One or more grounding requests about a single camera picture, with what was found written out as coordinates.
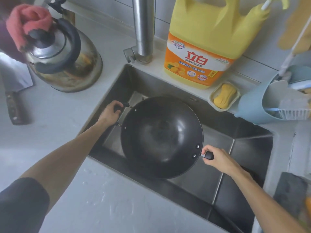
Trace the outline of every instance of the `stainless steel sink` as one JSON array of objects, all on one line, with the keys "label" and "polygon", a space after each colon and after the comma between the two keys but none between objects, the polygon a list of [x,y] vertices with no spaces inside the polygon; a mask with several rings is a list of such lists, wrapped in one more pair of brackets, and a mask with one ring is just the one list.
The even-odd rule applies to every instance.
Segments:
[{"label": "stainless steel sink", "polygon": [[[224,148],[263,185],[272,149],[272,134],[268,130],[231,113],[217,112],[208,102],[130,65],[124,67],[86,129],[97,121],[112,100],[129,102],[133,106],[145,98],[162,95],[178,98],[189,105],[202,123],[204,145]],[[129,110],[122,111],[120,123]],[[229,176],[205,165],[202,158],[188,172],[173,179],[140,176],[124,156],[120,129],[116,126],[105,131],[90,156],[229,232],[251,232],[254,214]]]}]

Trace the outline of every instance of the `wooden knife handle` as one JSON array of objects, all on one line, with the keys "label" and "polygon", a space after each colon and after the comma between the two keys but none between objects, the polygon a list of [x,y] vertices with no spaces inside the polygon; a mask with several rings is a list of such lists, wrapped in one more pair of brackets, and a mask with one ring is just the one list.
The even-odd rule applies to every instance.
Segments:
[{"label": "wooden knife handle", "polygon": [[9,117],[13,125],[24,125],[25,121],[22,118],[21,109],[15,92],[5,92],[6,105],[9,112]]}]

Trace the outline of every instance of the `bottle label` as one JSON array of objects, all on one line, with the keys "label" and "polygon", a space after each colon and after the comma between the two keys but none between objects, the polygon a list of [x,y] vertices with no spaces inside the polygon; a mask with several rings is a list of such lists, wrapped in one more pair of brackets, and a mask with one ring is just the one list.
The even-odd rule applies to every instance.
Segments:
[{"label": "bottle label", "polygon": [[193,82],[211,86],[234,62],[200,49],[169,33],[164,67]]}]

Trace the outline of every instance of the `kettle lid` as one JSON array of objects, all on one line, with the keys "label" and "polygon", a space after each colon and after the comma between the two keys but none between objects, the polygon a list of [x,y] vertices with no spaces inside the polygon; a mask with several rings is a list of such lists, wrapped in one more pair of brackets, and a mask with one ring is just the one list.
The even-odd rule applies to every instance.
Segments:
[{"label": "kettle lid", "polygon": [[28,52],[41,59],[59,54],[67,41],[66,35],[58,28],[48,32],[43,29],[34,29],[29,32],[28,38],[30,43]]}]

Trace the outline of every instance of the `yellow dish soap bottle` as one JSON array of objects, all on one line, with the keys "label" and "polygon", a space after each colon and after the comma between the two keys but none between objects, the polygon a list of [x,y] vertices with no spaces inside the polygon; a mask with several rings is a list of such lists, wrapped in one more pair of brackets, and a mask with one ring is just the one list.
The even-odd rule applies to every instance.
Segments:
[{"label": "yellow dish soap bottle", "polygon": [[[225,7],[218,7],[176,0],[164,62],[167,74],[206,89],[247,49],[268,18],[270,4],[260,4],[241,16],[240,0],[225,1]],[[282,1],[287,8],[288,0]]]}]

